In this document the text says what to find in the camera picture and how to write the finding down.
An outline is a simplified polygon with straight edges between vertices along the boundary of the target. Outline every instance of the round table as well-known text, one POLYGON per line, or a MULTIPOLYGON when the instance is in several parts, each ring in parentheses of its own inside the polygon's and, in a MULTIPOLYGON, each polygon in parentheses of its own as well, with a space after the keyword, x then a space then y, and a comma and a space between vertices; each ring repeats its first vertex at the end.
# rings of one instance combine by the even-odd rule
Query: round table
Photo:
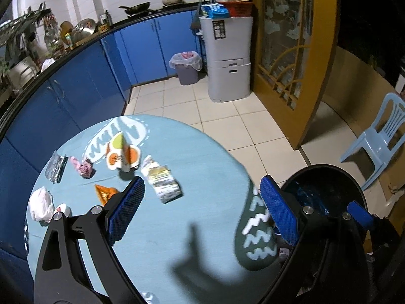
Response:
MULTIPOLYGON (((128 144, 167 165, 183 196, 162 204, 145 181, 145 196, 125 235, 113 249, 148 303, 255 304, 279 271, 277 245, 269 214, 244 167, 220 144, 199 130, 168 118, 122 116, 83 130, 57 150, 89 157, 96 169, 84 179, 68 162, 60 184, 44 176, 55 207, 66 203, 81 215, 100 201, 94 185, 124 190, 134 176, 107 168, 106 145, 119 131, 128 144)), ((139 170, 135 175, 143 177, 139 170)), ((28 263, 35 278, 47 228, 27 210, 28 263)), ((94 289, 106 294, 84 240, 84 263, 94 289)))

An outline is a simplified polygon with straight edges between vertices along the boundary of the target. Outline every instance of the chair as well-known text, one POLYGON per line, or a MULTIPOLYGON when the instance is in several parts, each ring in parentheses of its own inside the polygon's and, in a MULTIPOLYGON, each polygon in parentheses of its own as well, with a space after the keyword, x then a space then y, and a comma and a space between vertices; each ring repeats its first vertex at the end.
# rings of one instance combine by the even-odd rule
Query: chair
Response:
POLYGON ((346 160, 350 155, 356 153, 360 148, 364 148, 367 154, 370 156, 374 164, 374 172, 367 179, 361 189, 364 191, 367 189, 372 182, 382 173, 382 171, 388 166, 392 156, 400 148, 400 146, 405 141, 405 134, 400 138, 400 140, 395 144, 395 146, 390 150, 388 148, 388 143, 395 135, 398 128, 405 122, 405 103, 395 93, 388 93, 384 97, 378 114, 371 124, 371 126, 361 133, 359 138, 354 141, 354 143, 349 147, 349 149, 340 157, 340 162, 346 160), (392 107, 392 112, 387 120, 386 124, 380 132, 377 132, 375 127, 377 127, 381 116, 388 102, 392 100, 394 105, 392 107))

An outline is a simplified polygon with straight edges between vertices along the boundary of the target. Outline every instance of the black countertop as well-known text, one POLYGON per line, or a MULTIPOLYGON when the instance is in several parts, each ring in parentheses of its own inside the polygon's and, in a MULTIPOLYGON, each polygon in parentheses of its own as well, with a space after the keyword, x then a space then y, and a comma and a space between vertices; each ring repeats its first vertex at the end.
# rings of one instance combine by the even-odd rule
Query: black countertop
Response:
POLYGON ((16 97, 4 115, 0 118, 0 141, 3 140, 8 128, 10 127, 11 123, 17 116, 17 114, 21 111, 24 104, 31 98, 35 91, 46 81, 48 80, 56 71, 58 71, 63 65, 65 65, 69 60, 71 60, 74 56, 85 50, 88 46, 91 46, 96 41, 99 41, 103 37, 114 33, 115 31, 119 31, 124 27, 140 23, 143 21, 147 21, 149 19, 157 18, 160 16, 165 16, 169 14, 175 14, 177 12, 184 12, 184 11, 191 11, 196 10, 198 6, 198 2, 184 4, 180 8, 172 9, 172 10, 165 10, 164 8, 161 10, 154 10, 152 14, 147 14, 142 17, 129 17, 115 23, 110 30, 104 32, 102 34, 97 35, 96 37, 92 38, 91 40, 87 41, 86 43, 80 45, 79 47, 75 48, 68 54, 60 57, 56 62, 50 65, 44 72, 40 73, 31 83, 27 84, 22 92, 16 97))

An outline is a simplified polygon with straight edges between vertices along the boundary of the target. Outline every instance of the chair leg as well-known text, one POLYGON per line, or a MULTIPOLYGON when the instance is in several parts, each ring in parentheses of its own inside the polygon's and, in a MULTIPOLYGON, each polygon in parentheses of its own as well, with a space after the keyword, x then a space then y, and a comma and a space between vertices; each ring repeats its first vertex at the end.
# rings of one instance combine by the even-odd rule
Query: chair leg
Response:
POLYGON ((343 162, 346 160, 350 155, 353 153, 356 153, 361 147, 363 147, 362 142, 363 142, 364 134, 362 133, 359 138, 357 138, 353 144, 348 148, 348 150, 343 153, 343 155, 340 157, 340 162, 343 162))
POLYGON ((375 167, 373 174, 369 177, 369 179, 367 179, 367 181, 361 187, 362 191, 367 190, 367 188, 377 179, 377 177, 380 176, 380 174, 383 172, 386 166, 387 166, 386 164, 382 164, 378 168, 375 167))

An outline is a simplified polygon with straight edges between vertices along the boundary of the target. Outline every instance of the textured blue pad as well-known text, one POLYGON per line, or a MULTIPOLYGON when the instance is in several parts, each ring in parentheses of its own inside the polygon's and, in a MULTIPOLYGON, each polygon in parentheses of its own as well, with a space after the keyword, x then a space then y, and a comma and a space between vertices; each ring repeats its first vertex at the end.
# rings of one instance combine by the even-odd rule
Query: textured blue pad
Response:
POLYGON ((285 242, 296 245, 300 237, 298 221, 281 196, 277 183, 270 175, 262 178, 260 194, 285 242))
POLYGON ((108 242, 110 245, 122 239, 144 195, 145 184, 142 178, 126 189, 125 197, 109 219, 108 242))
POLYGON ((348 213, 359 223, 365 230, 371 230, 374 227, 374 217, 356 201, 348 204, 348 213))

